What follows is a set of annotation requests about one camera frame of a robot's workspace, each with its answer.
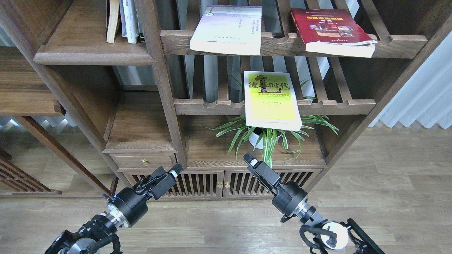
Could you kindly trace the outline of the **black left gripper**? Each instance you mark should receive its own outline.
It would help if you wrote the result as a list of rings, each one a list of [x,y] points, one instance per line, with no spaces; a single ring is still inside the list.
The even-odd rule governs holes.
[[[183,166],[179,163],[174,165],[169,172],[163,167],[158,167],[156,171],[142,178],[132,188],[124,188],[118,194],[110,198],[103,194],[108,201],[109,212],[104,212],[116,227],[132,227],[148,211],[146,202],[150,198],[161,198],[171,187],[176,184],[176,177],[183,171]]]

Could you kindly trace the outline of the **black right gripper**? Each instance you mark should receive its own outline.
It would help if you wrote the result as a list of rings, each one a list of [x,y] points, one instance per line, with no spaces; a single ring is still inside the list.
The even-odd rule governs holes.
[[[247,170],[249,170],[249,172],[252,173],[266,189],[273,189],[276,191],[272,204],[281,213],[285,215],[292,214],[298,204],[307,196],[307,192],[293,181],[289,181],[287,184],[280,183],[281,177],[265,162],[257,161],[250,153],[244,154],[242,159],[248,164]]]

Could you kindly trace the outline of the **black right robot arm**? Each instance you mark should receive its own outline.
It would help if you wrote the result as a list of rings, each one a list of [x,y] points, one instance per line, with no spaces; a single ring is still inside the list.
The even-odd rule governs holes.
[[[357,254],[383,253],[353,219],[339,223],[324,218],[314,206],[307,204],[307,192],[295,182],[282,183],[281,177],[272,168],[249,153],[243,156],[243,160],[252,175],[274,195],[272,204],[283,213],[281,223],[293,217],[300,219],[299,234],[311,253],[314,249],[322,254],[328,250],[341,250],[349,241],[355,244]]]

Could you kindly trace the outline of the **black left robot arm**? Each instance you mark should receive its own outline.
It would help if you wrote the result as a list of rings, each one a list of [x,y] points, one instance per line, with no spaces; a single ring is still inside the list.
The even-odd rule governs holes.
[[[152,174],[141,178],[132,188],[126,187],[107,199],[108,211],[95,215],[75,233],[65,230],[46,250],[47,254],[98,254],[100,248],[113,244],[113,253],[119,254],[118,228],[133,227],[148,211],[150,198],[159,199],[176,184],[183,171],[176,164],[169,172],[158,167]]]

